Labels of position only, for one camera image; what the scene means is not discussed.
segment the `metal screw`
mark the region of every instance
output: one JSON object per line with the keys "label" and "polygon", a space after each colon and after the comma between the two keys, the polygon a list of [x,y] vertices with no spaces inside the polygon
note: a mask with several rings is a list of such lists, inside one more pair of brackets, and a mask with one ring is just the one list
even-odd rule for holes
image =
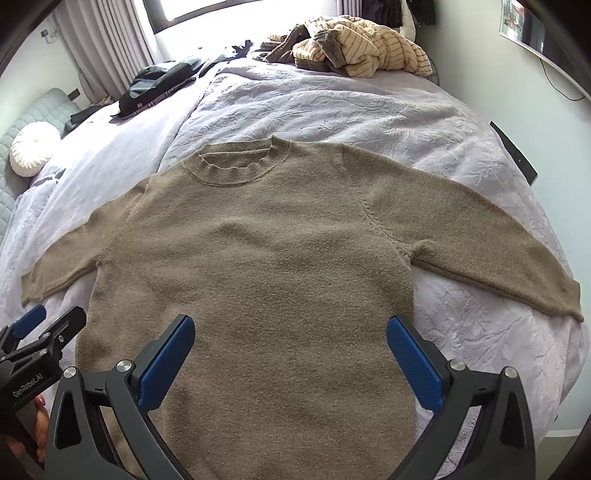
{"label": "metal screw", "polygon": [[72,378],[74,375],[76,375],[76,367],[68,367],[64,370],[64,377]]}
{"label": "metal screw", "polygon": [[449,366],[456,372],[461,372],[462,370],[466,369],[466,364],[457,358],[450,360]]}
{"label": "metal screw", "polygon": [[505,368],[505,375],[509,378],[517,378],[519,374],[517,373],[517,370],[515,370],[515,368],[507,367]]}
{"label": "metal screw", "polygon": [[131,361],[130,360],[122,360],[117,364],[117,370],[119,372],[127,372],[131,368]]}

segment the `gray headboard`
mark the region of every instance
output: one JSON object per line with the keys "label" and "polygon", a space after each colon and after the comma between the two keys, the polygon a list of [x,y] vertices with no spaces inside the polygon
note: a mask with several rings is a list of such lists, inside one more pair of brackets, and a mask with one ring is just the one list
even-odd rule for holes
{"label": "gray headboard", "polygon": [[25,125],[33,122],[49,122],[63,136],[66,122],[79,111],[80,108],[64,92],[53,88],[35,101],[0,138],[0,241],[6,232],[14,202],[29,188],[31,180],[19,177],[10,166],[8,154],[12,141]]}

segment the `television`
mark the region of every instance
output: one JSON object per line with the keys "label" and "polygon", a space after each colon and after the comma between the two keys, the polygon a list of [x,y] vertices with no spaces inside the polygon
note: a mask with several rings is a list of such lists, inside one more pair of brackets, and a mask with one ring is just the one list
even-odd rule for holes
{"label": "television", "polygon": [[502,0],[502,36],[518,43],[558,70],[591,100],[591,83],[583,69],[544,24],[517,0]]}

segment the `sweater sleeve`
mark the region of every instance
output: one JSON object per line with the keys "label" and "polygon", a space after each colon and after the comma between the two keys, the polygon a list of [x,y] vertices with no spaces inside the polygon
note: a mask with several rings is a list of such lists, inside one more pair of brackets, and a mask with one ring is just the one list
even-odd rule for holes
{"label": "sweater sleeve", "polygon": [[458,182],[343,147],[370,220],[410,256],[445,277],[582,321],[580,286],[520,223]]}
{"label": "sweater sleeve", "polygon": [[97,269],[100,259],[117,231],[145,192],[149,178],[123,196],[97,208],[88,221],[62,236],[22,276],[23,305],[58,292],[89,271]]}

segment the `sweater neckline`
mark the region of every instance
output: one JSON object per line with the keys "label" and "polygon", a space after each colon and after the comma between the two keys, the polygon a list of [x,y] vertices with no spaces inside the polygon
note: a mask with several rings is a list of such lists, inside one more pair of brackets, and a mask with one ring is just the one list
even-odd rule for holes
{"label": "sweater neckline", "polygon": [[[183,160],[185,169],[199,181],[212,186],[236,186],[250,183],[269,173],[289,155],[291,142],[279,137],[252,142],[227,142],[205,145],[190,157]],[[209,163],[202,154],[240,153],[267,150],[265,157],[246,167],[223,168]]]}

